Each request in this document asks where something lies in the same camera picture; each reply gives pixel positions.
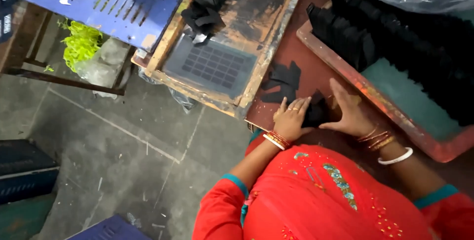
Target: gray floor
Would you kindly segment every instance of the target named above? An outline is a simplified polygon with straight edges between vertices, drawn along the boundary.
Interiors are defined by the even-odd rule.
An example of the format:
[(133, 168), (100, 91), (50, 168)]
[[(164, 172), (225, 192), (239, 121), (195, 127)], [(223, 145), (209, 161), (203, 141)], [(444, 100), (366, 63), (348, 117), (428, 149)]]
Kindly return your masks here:
[[(50, 29), (38, 59), (74, 76), (62, 61), (64, 36)], [(136, 70), (116, 100), (3, 76), (0, 102), (0, 139), (32, 138), (61, 164), (39, 240), (65, 239), (114, 213), (140, 219), (152, 239), (190, 239), (200, 199), (250, 138), (244, 122), (203, 105), (185, 114), (166, 86)]]

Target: lime green scrap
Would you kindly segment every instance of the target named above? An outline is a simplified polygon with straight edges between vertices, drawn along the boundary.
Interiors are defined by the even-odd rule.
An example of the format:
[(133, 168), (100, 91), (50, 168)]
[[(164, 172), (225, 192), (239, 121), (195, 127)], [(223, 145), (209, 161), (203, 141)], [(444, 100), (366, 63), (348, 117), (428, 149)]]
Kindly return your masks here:
[(66, 65), (76, 72), (74, 65), (77, 62), (92, 59), (92, 56), (100, 49), (99, 41), (102, 38), (102, 33), (76, 21), (72, 21), (70, 26), (67, 22), (68, 19), (64, 22), (57, 22), (61, 28), (71, 31), (71, 35), (61, 41), (66, 44), (63, 58)]
[(50, 71), (50, 72), (54, 72), (55, 70), (53, 68), (51, 68), (50, 65), (46, 66), (46, 68), (44, 69), (44, 72), (45, 71)]

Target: woman's right hand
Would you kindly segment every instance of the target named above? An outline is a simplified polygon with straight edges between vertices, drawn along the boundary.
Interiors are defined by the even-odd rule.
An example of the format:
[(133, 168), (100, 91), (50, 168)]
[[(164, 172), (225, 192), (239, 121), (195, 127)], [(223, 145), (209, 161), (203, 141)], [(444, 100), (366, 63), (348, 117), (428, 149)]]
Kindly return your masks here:
[(375, 125), (362, 113), (359, 106), (353, 102), (346, 89), (334, 78), (329, 80), (329, 85), (337, 103), (342, 110), (342, 118), (338, 122), (327, 122), (319, 126), (321, 129), (332, 129), (355, 137), (363, 137), (375, 128)]

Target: woman's left hand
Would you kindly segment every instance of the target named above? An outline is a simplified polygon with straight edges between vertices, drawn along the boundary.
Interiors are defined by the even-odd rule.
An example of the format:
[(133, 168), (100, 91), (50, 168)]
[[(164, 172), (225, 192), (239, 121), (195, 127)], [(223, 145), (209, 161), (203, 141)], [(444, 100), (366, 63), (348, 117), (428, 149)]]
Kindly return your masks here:
[(301, 128), (304, 121), (306, 110), (310, 105), (311, 97), (298, 98), (293, 101), (288, 107), (286, 106), (287, 98), (283, 98), (280, 109), (277, 110), (274, 120), (274, 131), (281, 135), (288, 141), (293, 142), (302, 135), (314, 130), (314, 128)]

